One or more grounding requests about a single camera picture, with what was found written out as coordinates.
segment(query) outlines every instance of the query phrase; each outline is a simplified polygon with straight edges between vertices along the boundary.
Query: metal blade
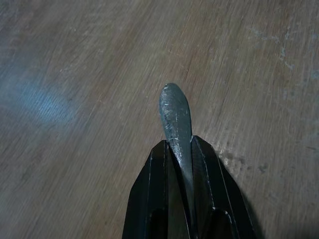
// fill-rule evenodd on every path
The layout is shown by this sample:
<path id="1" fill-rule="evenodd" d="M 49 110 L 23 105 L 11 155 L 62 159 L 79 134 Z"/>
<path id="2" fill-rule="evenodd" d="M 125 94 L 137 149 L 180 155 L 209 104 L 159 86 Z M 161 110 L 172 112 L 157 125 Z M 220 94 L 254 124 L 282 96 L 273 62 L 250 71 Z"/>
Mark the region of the metal blade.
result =
<path id="1" fill-rule="evenodd" d="M 196 217 L 191 158 L 191 119 L 187 99 L 176 84 L 167 84 L 162 89 L 159 99 L 159 112 L 169 146 L 181 169 L 190 215 L 189 226 L 191 228 L 189 231 L 192 234 L 191 237 L 195 237 Z"/>

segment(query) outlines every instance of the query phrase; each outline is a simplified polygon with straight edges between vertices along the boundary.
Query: wooden surface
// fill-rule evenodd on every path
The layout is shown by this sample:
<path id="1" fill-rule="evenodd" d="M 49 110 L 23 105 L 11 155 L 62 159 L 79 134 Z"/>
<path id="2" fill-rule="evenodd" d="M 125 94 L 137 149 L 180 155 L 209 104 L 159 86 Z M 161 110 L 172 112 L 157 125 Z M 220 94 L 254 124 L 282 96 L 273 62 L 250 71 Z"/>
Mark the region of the wooden surface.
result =
<path id="1" fill-rule="evenodd" d="M 319 238 L 317 0 L 1 1 L 0 238 L 121 238 L 168 82 L 265 238 Z"/>

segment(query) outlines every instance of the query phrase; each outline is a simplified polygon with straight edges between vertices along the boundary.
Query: black tool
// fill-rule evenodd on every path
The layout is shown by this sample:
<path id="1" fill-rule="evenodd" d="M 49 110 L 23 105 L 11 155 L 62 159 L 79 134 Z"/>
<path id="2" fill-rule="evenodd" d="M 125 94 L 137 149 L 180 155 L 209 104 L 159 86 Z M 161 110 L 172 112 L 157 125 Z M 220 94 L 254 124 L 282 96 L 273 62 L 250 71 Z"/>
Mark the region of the black tool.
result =
<path id="1" fill-rule="evenodd" d="M 167 140 L 150 155 L 130 193 L 122 239 L 255 239 L 241 191 L 213 147 L 192 136 L 188 102 L 162 90 Z"/>

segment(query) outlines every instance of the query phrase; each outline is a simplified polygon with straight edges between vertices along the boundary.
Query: wood grain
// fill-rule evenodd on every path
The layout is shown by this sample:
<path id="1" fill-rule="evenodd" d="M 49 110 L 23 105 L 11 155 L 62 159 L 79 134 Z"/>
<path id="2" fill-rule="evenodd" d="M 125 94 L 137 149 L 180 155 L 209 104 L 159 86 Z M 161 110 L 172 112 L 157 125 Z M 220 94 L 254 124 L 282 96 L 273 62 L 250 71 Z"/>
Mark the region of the wood grain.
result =
<path id="1" fill-rule="evenodd" d="M 317 0 L 1 1 L 0 238 L 121 238 L 168 82 L 265 238 L 318 238 Z"/>

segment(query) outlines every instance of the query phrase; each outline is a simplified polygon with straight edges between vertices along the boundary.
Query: wooden floor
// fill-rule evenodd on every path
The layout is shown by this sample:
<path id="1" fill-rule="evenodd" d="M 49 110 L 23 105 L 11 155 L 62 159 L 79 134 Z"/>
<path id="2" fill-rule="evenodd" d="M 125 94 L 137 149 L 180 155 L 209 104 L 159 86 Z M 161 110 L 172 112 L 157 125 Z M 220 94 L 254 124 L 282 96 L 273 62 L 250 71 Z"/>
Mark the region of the wooden floor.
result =
<path id="1" fill-rule="evenodd" d="M 188 98 L 265 238 L 319 238 L 317 0 L 3 0 L 0 238 L 120 239 Z"/>

